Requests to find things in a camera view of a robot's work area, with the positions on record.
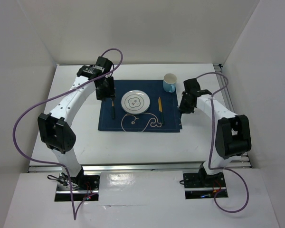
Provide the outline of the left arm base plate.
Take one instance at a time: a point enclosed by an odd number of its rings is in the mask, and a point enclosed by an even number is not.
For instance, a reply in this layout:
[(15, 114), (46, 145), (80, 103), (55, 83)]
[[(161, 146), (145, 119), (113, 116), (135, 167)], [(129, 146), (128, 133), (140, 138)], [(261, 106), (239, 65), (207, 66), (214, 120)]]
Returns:
[(82, 201), (86, 197), (86, 201), (99, 200), (99, 184), (100, 175), (85, 175), (83, 183), (69, 184), (68, 180), (60, 174), (58, 177), (48, 175), (48, 179), (57, 181), (57, 188), (55, 193), (55, 202), (71, 201), (70, 187), (72, 187), (74, 201)]

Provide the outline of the blue fish placemat cloth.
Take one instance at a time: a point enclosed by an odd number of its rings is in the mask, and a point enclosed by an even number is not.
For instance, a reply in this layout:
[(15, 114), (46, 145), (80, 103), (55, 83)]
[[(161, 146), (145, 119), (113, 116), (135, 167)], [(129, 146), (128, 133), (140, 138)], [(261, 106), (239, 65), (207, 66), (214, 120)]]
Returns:
[[(114, 80), (115, 119), (111, 117), (112, 100), (101, 103), (98, 130), (111, 132), (179, 133), (182, 129), (176, 92), (167, 93), (162, 80)], [(149, 109), (142, 114), (128, 114), (121, 107), (121, 98), (132, 90), (145, 92), (150, 100)], [(158, 98), (161, 98), (165, 125), (161, 123)]]

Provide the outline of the gold knife green handle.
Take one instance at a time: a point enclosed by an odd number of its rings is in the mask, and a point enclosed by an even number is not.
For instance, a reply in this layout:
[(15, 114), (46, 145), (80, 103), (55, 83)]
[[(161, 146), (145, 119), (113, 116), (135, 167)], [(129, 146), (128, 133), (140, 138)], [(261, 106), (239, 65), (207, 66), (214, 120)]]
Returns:
[(159, 112), (160, 112), (160, 114), (161, 114), (161, 123), (162, 123), (162, 125), (165, 125), (165, 120), (164, 120), (164, 115), (163, 115), (163, 109), (162, 109), (162, 100), (161, 100), (160, 97), (158, 98), (158, 107), (159, 107)]

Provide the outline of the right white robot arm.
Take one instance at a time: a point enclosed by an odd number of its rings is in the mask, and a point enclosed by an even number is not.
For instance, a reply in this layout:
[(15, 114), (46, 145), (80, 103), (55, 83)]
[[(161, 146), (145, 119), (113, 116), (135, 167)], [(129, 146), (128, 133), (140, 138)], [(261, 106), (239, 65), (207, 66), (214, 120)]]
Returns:
[(220, 178), (222, 170), (234, 157), (251, 150), (249, 120), (246, 115), (238, 115), (227, 109), (209, 90), (202, 90), (197, 79), (188, 79), (183, 84), (180, 113), (191, 114), (198, 109), (211, 119), (209, 158), (198, 172), (199, 183), (209, 186)]

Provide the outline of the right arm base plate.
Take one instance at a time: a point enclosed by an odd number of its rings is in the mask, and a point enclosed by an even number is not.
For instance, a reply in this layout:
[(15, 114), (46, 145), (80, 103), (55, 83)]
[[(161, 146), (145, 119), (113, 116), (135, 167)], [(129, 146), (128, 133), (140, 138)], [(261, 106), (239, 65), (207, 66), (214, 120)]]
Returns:
[(179, 181), (184, 186), (185, 199), (227, 198), (228, 191), (223, 173), (215, 174), (209, 179), (202, 179), (199, 173), (184, 173)]

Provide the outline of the white plate with rings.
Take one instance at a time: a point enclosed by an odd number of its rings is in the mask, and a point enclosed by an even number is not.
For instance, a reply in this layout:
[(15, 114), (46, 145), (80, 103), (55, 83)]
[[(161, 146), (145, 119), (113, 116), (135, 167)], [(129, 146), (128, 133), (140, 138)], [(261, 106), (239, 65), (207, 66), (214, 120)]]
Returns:
[(132, 90), (121, 98), (121, 107), (128, 114), (142, 114), (151, 105), (149, 96), (141, 90)]

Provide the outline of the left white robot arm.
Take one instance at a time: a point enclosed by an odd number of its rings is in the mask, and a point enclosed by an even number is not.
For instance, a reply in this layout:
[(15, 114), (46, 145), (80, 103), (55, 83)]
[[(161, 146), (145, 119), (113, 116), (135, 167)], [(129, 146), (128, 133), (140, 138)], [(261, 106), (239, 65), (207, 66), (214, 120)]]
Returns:
[(68, 185), (75, 190), (84, 185), (84, 170), (75, 155), (76, 135), (71, 125), (92, 93), (96, 93), (100, 101), (115, 97), (113, 69), (113, 63), (106, 58), (94, 65), (82, 66), (68, 94), (48, 114), (41, 113), (38, 117), (41, 141), (54, 153), (58, 163), (63, 165), (62, 173)]

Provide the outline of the gold fork green handle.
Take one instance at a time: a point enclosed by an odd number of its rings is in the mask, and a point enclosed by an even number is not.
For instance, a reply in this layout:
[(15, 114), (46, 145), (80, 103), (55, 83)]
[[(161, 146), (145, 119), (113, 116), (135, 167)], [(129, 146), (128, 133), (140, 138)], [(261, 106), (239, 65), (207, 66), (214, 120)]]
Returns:
[(111, 107), (111, 117), (115, 119), (115, 108), (114, 108), (114, 100), (112, 100), (112, 107)]

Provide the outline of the white and blue mug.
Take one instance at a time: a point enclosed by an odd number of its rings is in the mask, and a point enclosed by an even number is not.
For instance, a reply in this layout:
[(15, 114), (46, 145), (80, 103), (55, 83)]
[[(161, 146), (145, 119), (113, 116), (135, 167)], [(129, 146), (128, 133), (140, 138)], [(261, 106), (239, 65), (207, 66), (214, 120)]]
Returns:
[(172, 74), (168, 73), (163, 78), (163, 89), (167, 93), (174, 93), (176, 89), (177, 77)]

